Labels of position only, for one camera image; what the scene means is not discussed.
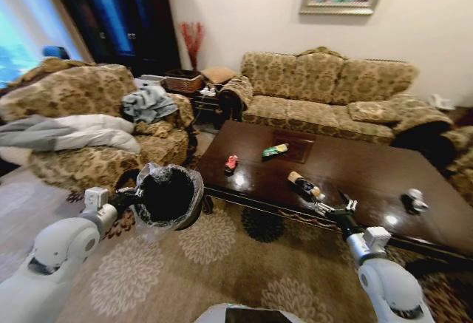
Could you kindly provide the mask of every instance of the sofa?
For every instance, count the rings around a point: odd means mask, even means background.
[[[473,126],[453,129],[441,137],[448,140],[451,147],[445,150],[451,162],[443,173],[465,201],[473,206]]]
[[[136,90],[132,74],[117,64],[82,67],[65,64],[51,70],[34,73],[35,77],[28,78],[26,86],[0,98],[0,116],[4,122],[34,114],[50,118],[86,114],[120,117],[121,98]],[[107,146],[32,152],[28,159],[31,170],[51,186],[76,192],[102,186],[113,194],[124,175],[136,174],[148,162],[183,163],[188,157],[194,114],[188,98],[170,96],[179,107],[177,112],[157,123],[136,125],[134,136],[140,144],[140,154]]]
[[[399,137],[409,130],[416,129],[418,142],[452,124],[405,92],[417,75],[405,62],[350,59],[326,47],[298,55],[247,52],[241,74],[220,91],[220,107],[243,122],[388,145],[397,139],[409,148],[412,135]]]

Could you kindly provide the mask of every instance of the side table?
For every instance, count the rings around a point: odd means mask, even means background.
[[[222,110],[220,109],[219,98],[217,96],[206,96],[199,92],[189,94],[167,88],[166,91],[186,96],[191,101],[196,119],[208,120],[213,123],[216,129],[219,129],[223,125]]]

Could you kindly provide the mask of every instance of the dark wardrobe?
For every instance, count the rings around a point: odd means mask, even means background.
[[[135,77],[180,68],[169,0],[62,0],[97,63]]]

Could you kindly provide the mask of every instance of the dark wood table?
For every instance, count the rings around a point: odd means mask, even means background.
[[[287,154],[263,161],[262,150],[289,143]],[[228,156],[239,164],[224,173]],[[473,208],[418,152],[354,140],[309,135],[227,121],[198,164],[205,184],[205,207],[211,199],[256,208],[328,228],[334,224],[304,206],[287,181],[294,170],[320,186],[325,202],[338,205],[338,189],[358,201],[355,220],[383,226],[393,245],[473,256]],[[408,214],[401,195],[409,188],[424,194],[429,210]]]

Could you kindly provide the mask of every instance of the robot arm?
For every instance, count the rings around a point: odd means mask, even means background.
[[[391,237],[389,232],[383,227],[370,227],[365,231],[358,226],[353,219],[356,201],[346,194],[341,193],[341,196],[347,204],[345,209],[334,209],[317,199],[313,199],[313,207],[341,229],[378,322],[433,322],[418,281],[402,266],[387,259],[384,247]]]
[[[108,191],[86,191],[86,210],[43,229],[18,270],[0,284],[3,322],[54,322],[84,260],[117,218]]]

